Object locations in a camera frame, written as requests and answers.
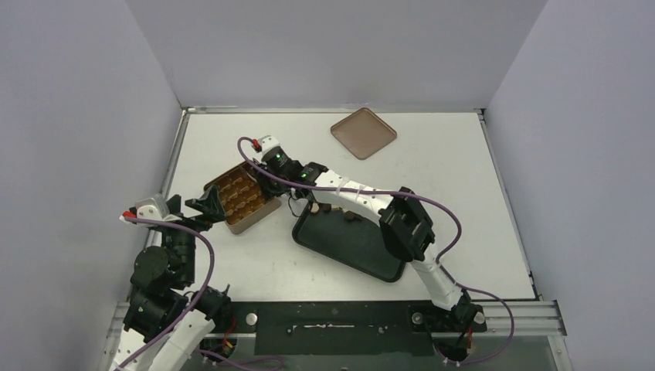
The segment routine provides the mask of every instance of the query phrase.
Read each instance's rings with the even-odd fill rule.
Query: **white enclosure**
[[[545,0],[127,0],[182,106],[486,107]]]

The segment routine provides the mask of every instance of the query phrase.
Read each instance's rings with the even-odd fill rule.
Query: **red connector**
[[[262,146],[260,143],[256,140],[253,139],[253,148],[255,149],[255,152],[260,153],[262,151]]]

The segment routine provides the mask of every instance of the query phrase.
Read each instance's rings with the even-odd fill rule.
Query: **white table surface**
[[[321,163],[378,189],[407,186],[450,207],[463,224],[460,242],[442,260],[453,276],[502,298],[535,297],[476,114],[380,114],[396,129],[398,138],[364,161],[357,160],[330,134],[330,126],[346,116],[193,114],[169,195],[178,193],[182,199],[200,196],[204,184],[242,161],[236,150],[237,138],[271,134],[291,158],[303,163]],[[247,153],[254,152],[248,148]],[[436,243],[445,247],[456,228],[445,213],[430,205],[426,209],[434,221]],[[185,206],[182,211],[186,216],[197,214]],[[204,232],[216,250],[211,286],[223,289],[230,283],[234,301],[429,299],[410,266],[395,283],[379,281],[297,245],[291,238],[295,223],[283,204],[241,235],[232,235],[221,224]],[[192,289],[202,283],[208,265],[207,251],[198,241]]]

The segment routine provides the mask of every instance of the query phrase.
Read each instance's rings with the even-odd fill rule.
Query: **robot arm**
[[[302,166],[287,156],[277,139],[266,136],[255,141],[255,150],[261,153],[262,166],[281,178],[307,186],[327,187],[336,190],[297,190],[297,194],[317,203],[338,205],[351,210],[380,226],[385,248],[394,257],[409,262],[426,286],[432,303],[451,311],[460,303],[462,292],[435,262],[433,222],[415,199],[390,195],[364,195],[360,192],[340,192],[340,189],[376,191],[348,179],[329,168],[310,162]],[[281,185],[268,184],[267,188]],[[402,188],[402,192],[412,192]]]
[[[188,303],[185,296],[174,290],[188,287],[195,279],[195,236],[188,230],[202,232],[225,219],[215,186],[199,199],[187,200],[185,205],[201,214],[186,218],[180,211],[180,196],[164,201],[157,194],[137,202],[120,218],[129,223],[126,217],[139,216],[167,222],[167,226],[155,227],[162,234],[161,246],[146,247],[134,262],[130,307],[110,371],[179,371],[207,334],[214,328],[227,328],[232,320],[228,290],[220,292],[207,287],[194,294],[195,307],[170,333],[161,336],[164,328],[179,321],[177,318]],[[173,224],[185,227],[186,231],[173,228]],[[154,343],[137,355],[149,342]]]

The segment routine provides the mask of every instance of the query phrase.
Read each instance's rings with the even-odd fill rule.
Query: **brown plastic tray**
[[[226,225],[234,234],[247,230],[282,205],[276,198],[264,198],[262,189],[253,180],[254,172],[250,165],[242,162],[205,184],[205,190],[213,184],[219,187]]]
[[[398,137],[398,133],[368,108],[360,108],[330,128],[332,135],[360,160]]]

